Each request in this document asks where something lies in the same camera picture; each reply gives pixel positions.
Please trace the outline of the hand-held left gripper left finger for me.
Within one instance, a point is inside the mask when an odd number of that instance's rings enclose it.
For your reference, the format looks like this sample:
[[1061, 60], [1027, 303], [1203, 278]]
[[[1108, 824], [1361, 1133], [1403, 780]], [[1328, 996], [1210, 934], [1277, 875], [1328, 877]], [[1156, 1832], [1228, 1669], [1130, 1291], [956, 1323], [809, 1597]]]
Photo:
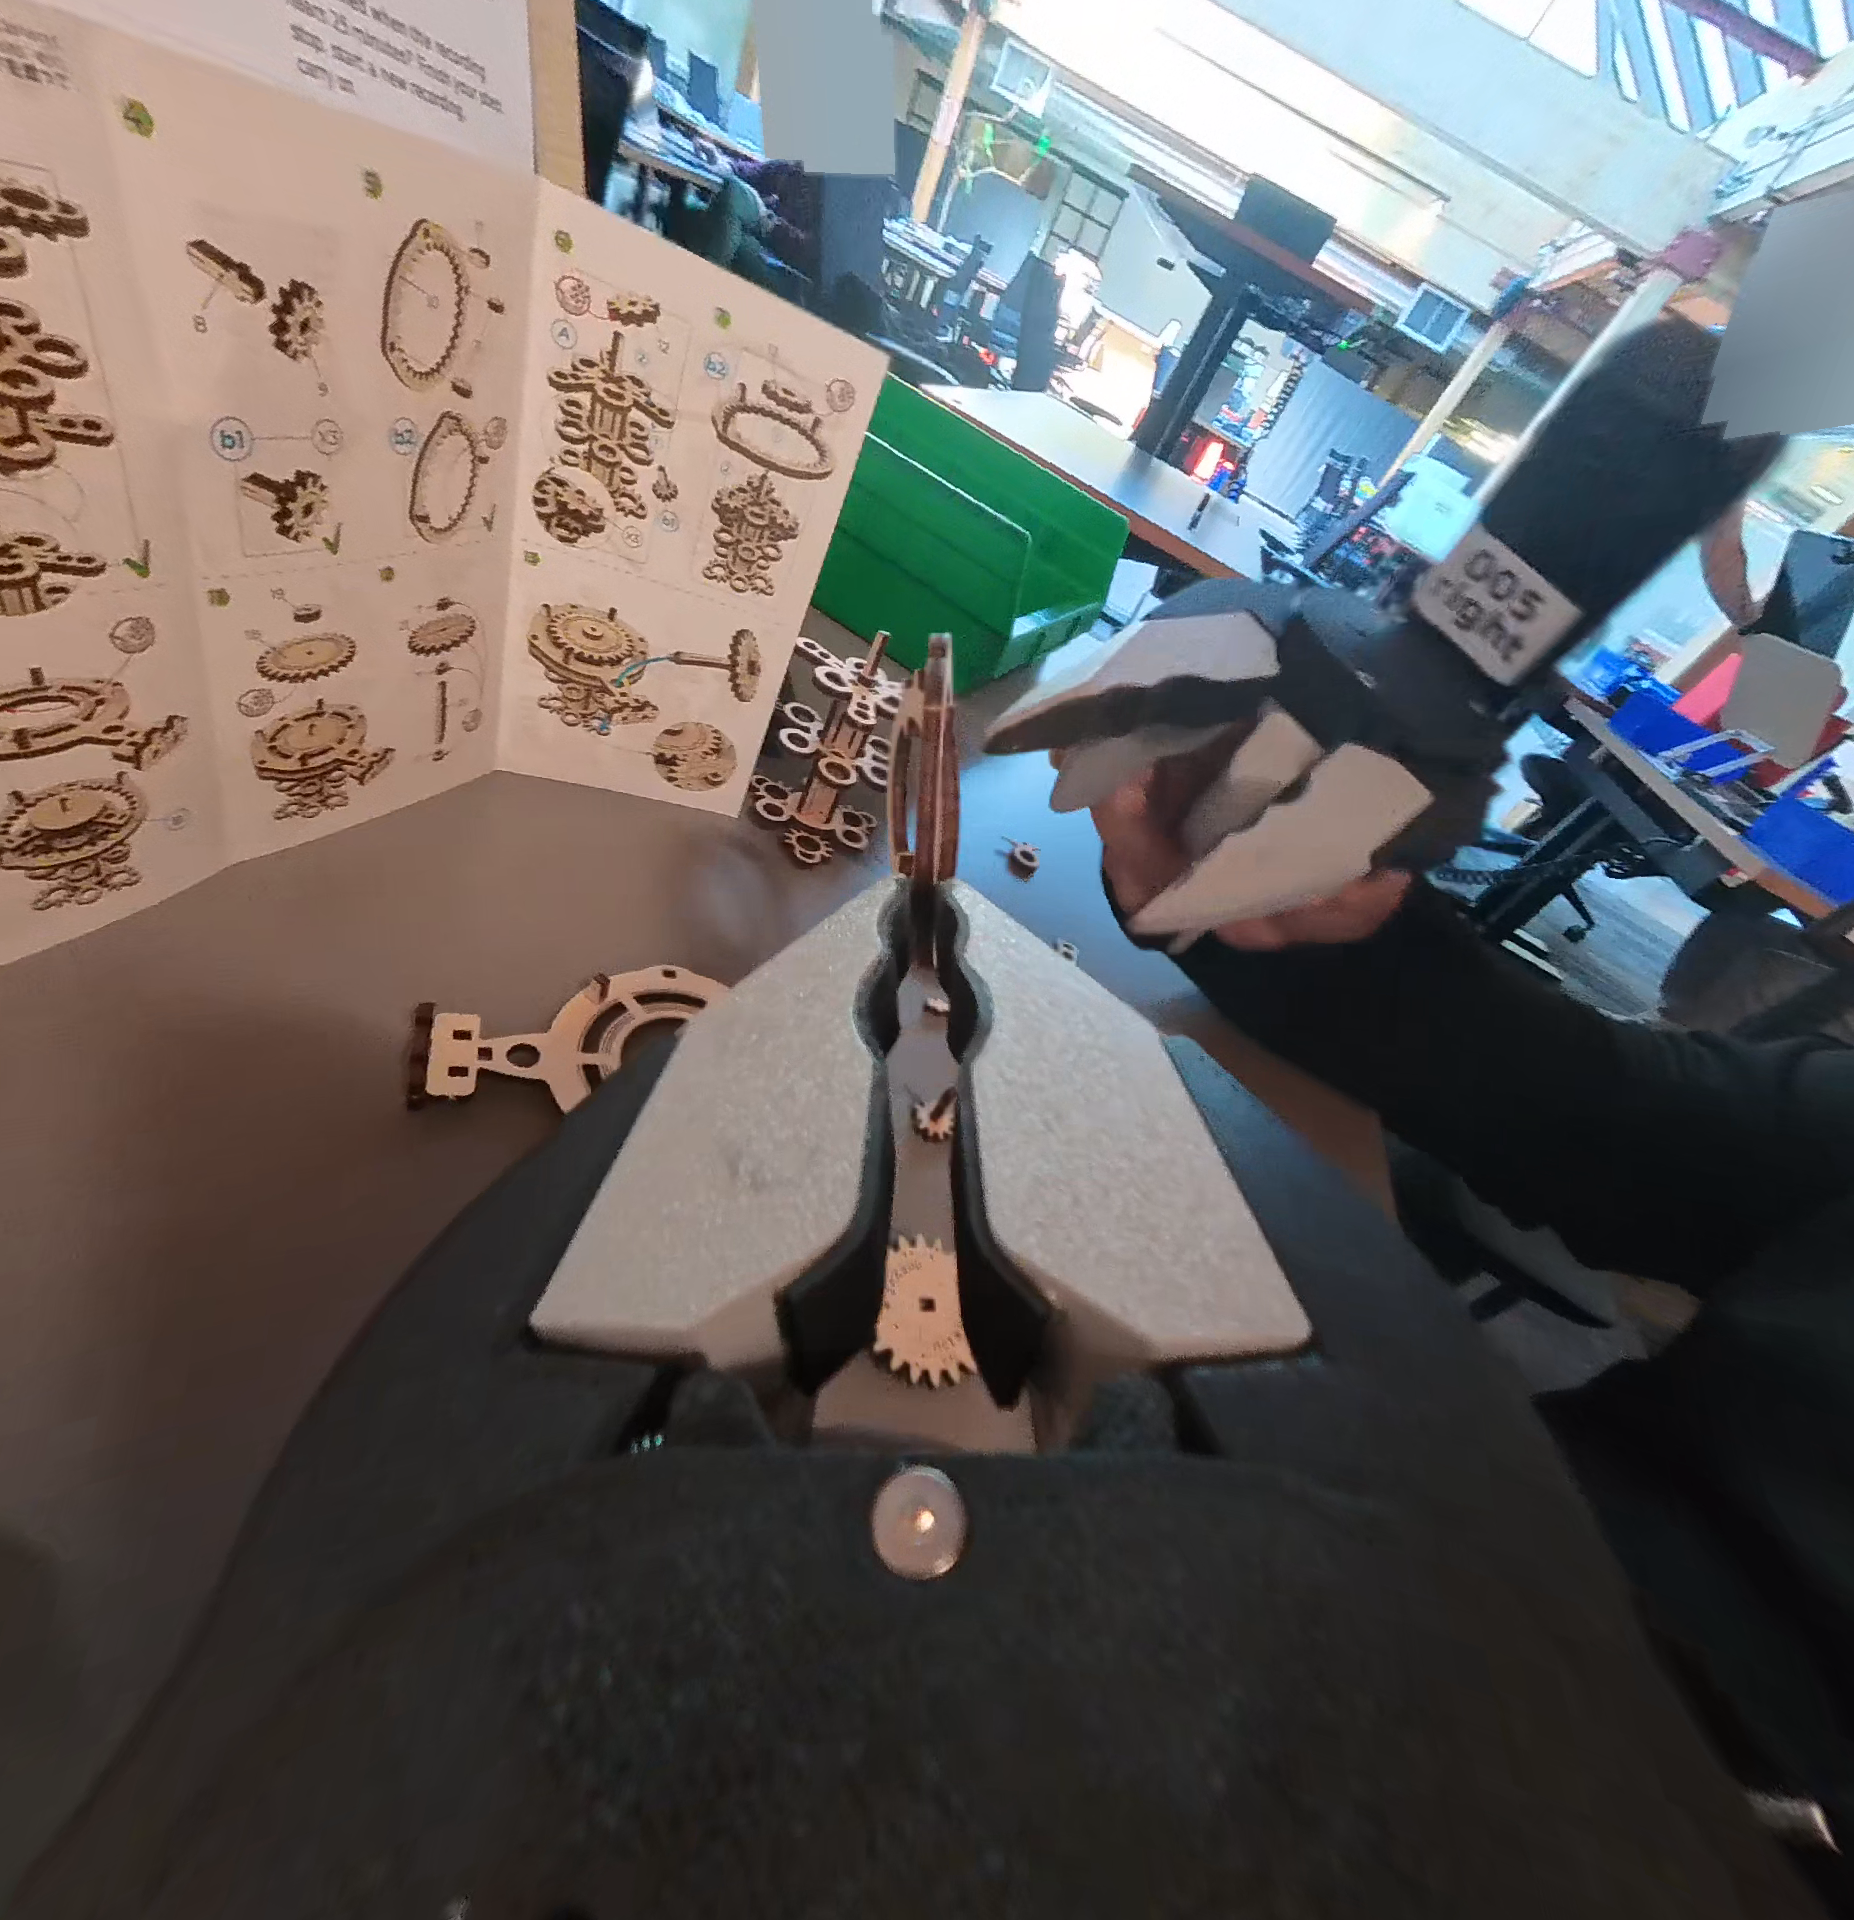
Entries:
[[540, 1342], [802, 1394], [870, 1348], [912, 946], [908, 890], [881, 881], [682, 1031], [532, 1308]]

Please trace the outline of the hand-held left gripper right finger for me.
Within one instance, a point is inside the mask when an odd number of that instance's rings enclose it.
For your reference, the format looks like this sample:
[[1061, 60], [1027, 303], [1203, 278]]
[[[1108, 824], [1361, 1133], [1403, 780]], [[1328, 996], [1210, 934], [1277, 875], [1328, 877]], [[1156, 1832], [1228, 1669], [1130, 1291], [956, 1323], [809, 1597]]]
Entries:
[[936, 901], [962, 1329], [990, 1398], [1297, 1355], [1313, 1327], [1165, 1035], [962, 881]]

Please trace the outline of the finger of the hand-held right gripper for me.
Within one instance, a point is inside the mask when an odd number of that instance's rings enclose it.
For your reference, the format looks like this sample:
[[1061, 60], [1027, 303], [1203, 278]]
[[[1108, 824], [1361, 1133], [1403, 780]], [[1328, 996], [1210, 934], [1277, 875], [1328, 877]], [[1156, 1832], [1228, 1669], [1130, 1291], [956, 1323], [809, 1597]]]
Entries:
[[1361, 743], [1324, 747], [1274, 708], [1181, 811], [1182, 871], [1130, 926], [1185, 944], [1311, 907], [1366, 875], [1377, 852], [1433, 804], [1433, 789], [1394, 757]]
[[984, 733], [990, 757], [1054, 757], [1054, 810], [1087, 810], [1156, 760], [1258, 715], [1277, 639], [1252, 613], [1144, 618], [1034, 683]]

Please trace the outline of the round wooden frame with handle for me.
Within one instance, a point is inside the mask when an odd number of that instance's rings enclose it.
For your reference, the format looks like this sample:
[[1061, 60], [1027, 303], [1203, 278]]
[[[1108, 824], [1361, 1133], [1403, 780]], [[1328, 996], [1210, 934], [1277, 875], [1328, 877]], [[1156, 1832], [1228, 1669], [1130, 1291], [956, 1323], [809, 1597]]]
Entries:
[[595, 973], [535, 1031], [492, 1032], [476, 1012], [421, 1002], [412, 1012], [406, 1106], [470, 1098], [482, 1077], [535, 1083], [573, 1112], [625, 1065], [629, 1043], [679, 1028], [726, 998], [726, 984], [674, 967]]

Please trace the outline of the person's right forearm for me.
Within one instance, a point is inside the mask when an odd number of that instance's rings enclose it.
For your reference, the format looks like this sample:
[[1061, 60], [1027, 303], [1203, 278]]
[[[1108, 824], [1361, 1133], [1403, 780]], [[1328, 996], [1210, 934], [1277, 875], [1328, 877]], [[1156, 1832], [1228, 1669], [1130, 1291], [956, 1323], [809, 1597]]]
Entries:
[[1854, 1361], [1854, 1047], [1615, 1019], [1372, 875], [1176, 958], [1258, 1043], [1581, 1265]]

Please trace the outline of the wooden clover-shaped model assembly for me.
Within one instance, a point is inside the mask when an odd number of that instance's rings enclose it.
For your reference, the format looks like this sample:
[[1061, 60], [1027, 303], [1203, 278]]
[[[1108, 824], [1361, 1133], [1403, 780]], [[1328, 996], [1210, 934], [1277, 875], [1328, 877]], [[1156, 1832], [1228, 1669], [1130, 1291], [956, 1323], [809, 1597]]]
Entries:
[[801, 635], [747, 777], [744, 818], [802, 869], [862, 856], [885, 833], [891, 728], [904, 680], [879, 629], [860, 652]]

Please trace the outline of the person's right hand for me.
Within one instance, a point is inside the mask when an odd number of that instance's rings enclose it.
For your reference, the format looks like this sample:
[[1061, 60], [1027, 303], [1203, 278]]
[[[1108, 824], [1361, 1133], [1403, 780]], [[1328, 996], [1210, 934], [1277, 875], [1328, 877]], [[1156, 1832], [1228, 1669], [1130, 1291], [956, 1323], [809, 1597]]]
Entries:
[[[1181, 951], [1201, 943], [1144, 934], [1140, 912], [1165, 894], [1190, 866], [1178, 828], [1194, 804], [1199, 777], [1191, 764], [1159, 760], [1140, 779], [1127, 780], [1109, 799], [1090, 808], [1101, 843], [1101, 877], [1114, 919], [1139, 949]], [[1211, 937], [1246, 951], [1341, 946], [1372, 937], [1414, 891], [1416, 877], [1403, 871], [1371, 871], [1348, 881], [1324, 901], [1301, 902], [1279, 914], [1221, 924]]]

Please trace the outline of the long office desk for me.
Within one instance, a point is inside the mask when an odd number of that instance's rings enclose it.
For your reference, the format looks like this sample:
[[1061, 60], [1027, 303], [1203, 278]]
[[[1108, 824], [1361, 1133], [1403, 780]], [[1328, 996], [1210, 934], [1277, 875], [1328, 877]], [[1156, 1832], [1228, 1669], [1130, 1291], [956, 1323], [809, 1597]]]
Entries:
[[1263, 575], [1259, 533], [1268, 522], [1259, 514], [1243, 511], [1061, 399], [946, 384], [922, 393], [1116, 511], [1127, 522], [1132, 559], [1199, 578]]

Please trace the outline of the small wooden gear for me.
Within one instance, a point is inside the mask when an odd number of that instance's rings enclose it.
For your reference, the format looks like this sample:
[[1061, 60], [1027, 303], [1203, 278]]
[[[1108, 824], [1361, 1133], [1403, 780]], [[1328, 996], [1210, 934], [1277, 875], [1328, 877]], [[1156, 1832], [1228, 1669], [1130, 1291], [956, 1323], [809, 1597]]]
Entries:
[[891, 1240], [871, 1352], [913, 1387], [938, 1389], [975, 1377], [962, 1323], [957, 1263], [939, 1240]]

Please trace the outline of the green plastic bin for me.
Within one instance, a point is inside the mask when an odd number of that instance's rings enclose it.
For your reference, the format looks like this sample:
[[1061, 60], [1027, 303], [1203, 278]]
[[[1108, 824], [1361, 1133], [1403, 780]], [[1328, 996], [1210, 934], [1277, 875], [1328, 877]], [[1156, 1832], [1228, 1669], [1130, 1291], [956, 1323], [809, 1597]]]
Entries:
[[965, 692], [1090, 631], [1127, 541], [1116, 509], [888, 375], [812, 604], [885, 631], [907, 668], [949, 635]]

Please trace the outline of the row of blue plastic crates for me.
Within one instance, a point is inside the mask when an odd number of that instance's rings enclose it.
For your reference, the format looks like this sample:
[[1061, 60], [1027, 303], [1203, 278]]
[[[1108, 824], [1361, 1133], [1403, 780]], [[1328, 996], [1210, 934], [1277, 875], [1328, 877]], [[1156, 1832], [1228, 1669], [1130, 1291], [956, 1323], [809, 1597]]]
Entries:
[[1854, 828], [1808, 800], [1852, 734], [1843, 698], [1832, 659], [1754, 634], [1684, 694], [1647, 681], [1608, 712], [1566, 712], [1732, 874], [1820, 917], [1854, 901]]

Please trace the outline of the folded paper instruction sheet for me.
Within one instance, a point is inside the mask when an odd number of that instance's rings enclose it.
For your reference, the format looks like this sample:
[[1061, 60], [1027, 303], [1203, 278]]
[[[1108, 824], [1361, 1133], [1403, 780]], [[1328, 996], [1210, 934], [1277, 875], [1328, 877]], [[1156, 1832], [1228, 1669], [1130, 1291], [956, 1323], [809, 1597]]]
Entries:
[[886, 379], [225, 7], [0, 1], [0, 969], [493, 772], [736, 813]]

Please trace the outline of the task sign on wooden stand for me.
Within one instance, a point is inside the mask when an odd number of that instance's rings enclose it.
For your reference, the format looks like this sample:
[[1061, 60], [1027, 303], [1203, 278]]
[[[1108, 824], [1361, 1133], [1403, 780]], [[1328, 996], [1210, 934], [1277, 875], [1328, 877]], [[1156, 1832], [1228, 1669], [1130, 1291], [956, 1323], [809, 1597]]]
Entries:
[[220, 19], [308, 96], [532, 169], [524, 1], [233, 1]]

